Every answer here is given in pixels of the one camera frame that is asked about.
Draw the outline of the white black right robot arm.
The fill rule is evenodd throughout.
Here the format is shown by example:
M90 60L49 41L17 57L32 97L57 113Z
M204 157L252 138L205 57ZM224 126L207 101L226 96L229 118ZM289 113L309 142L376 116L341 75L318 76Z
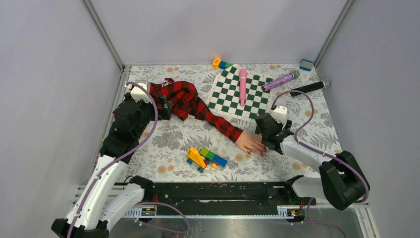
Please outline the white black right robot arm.
M318 198L343 211L356 202L363 202L370 191L369 183L352 153L342 151L332 155L296 139L290 131L291 121L277 122L270 114L256 117L256 133L269 150L306 164L319 174L317 178L297 176L289 180L284 198L297 204L303 198Z

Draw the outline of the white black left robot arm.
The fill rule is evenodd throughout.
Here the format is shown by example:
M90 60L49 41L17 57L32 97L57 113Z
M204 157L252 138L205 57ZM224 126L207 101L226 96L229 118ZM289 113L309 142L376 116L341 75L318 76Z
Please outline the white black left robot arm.
M164 95L157 102L134 100L128 93L114 111L114 122L104 139L94 172L81 197L65 218L55 219L52 231L60 238L106 238L136 203L152 201L152 181L135 176L111 202L108 196L135 151L149 122L171 118L172 103Z

